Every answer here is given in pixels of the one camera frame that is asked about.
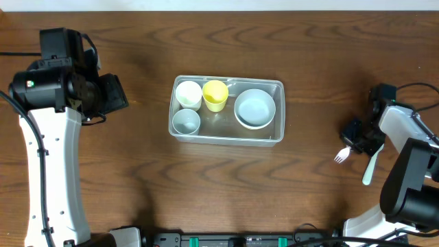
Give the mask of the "white plastic bowl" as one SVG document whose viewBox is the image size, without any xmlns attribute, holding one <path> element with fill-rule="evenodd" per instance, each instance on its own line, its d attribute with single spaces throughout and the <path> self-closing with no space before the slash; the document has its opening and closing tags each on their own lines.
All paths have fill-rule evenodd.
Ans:
<svg viewBox="0 0 439 247">
<path fill-rule="evenodd" d="M 271 116 L 243 116 L 243 115 L 236 115 L 237 121 L 245 128 L 249 130 L 259 130 L 262 128 L 267 127 L 270 123 L 273 122 L 274 117 Z"/>
<path fill-rule="evenodd" d="M 276 104 L 272 96 L 260 89 L 248 89 L 235 100 L 234 114 L 243 116 L 271 116 L 276 113 Z"/>
</svg>

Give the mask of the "grey plastic cup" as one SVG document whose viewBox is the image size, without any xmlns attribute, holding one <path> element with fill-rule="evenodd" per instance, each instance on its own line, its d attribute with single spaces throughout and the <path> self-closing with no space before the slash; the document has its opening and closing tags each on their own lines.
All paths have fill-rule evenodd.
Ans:
<svg viewBox="0 0 439 247">
<path fill-rule="evenodd" d="M 182 109 L 173 116 L 171 123 L 178 134 L 197 135 L 200 130 L 201 119 L 196 111 Z"/>
</svg>

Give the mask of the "mint green plastic spoon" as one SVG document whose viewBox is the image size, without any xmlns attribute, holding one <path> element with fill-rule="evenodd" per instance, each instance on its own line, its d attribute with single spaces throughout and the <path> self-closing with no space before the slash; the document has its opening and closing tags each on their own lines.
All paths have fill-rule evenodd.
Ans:
<svg viewBox="0 0 439 247">
<path fill-rule="evenodd" d="M 372 177 L 373 177 L 373 173 L 375 170 L 375 166 L 377 164 L 377 159 L 378 159 L 378 155 L 380 153 L 380 151 L 382 151 L 384 145 L 382 145 L 371 157 L 368 163 L 368 166 L 364 172 L 363 178 L 362 178 L 362 183 L 365 186 L 370 185 L 371 181 L 372 181 Z"/>
</svg>

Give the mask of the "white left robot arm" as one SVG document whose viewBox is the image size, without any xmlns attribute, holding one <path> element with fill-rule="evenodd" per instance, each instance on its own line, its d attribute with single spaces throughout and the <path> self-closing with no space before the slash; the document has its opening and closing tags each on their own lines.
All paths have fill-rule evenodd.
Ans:
<svg viewBox="0 0 439 247">
<path fill-rule="evenodd" d="M 29 222 L 25 246 L 140 246 L 136 227 L 92 237 L 79 177 L 82 126 L 128 106 L 119 78 L 98 63 L 40 60 L 18 72 L 6 99 L 19 113 L 27 149 Z"/>
</svg>

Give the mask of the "yellow plastic cup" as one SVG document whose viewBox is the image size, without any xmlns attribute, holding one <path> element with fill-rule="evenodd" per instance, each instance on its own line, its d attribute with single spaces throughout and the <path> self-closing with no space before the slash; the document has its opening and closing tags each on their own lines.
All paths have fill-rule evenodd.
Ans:
<svg viewBox="0 0 439 247">
<path fill-rule="evenodd" d="M 207 108 L 218 113 L 223 110 L 228 99 L 228 87 L 219 80 L 210 80 L 202 88 L 202 96 Z"/>
</svg>

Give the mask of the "white plastic fork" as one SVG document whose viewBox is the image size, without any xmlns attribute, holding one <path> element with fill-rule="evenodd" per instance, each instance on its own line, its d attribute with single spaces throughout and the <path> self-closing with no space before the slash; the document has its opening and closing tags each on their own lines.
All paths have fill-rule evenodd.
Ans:
<svg viewBox="0 0 439 247">
<path fill-rule="evenodd" d="M 341 149 L 337 155 L 334 158 L 334 161 L 336 163 L 342 163 L 343 161 L 345 161 L 351 153 L 351 147 L 350 146 L 346 146 L 345 148 Z"/>
</svg>

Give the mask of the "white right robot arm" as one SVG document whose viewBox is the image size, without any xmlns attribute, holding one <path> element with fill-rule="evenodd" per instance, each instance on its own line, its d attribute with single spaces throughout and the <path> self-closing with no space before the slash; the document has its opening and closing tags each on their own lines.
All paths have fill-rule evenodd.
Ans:
<svg viewBox="0 0 439 247">
<path fill-rule="evenodd" d="M 393 101 L 372 103 L 369 134 L 359 121 L 342 133 L 349 150 L 370 156 L 363 183 L 369 185 L 378 153 L 389 138 L 399 153 L 381 190 L 380 203 L 345 221 L 342 234 L 348 246 L 365 246 L 366 239 L 386 240 L 400 234 L 438 236 L 438 189 L 424 184 L 438 181 L 438 138 L 409 106 Z"/>
</svg>

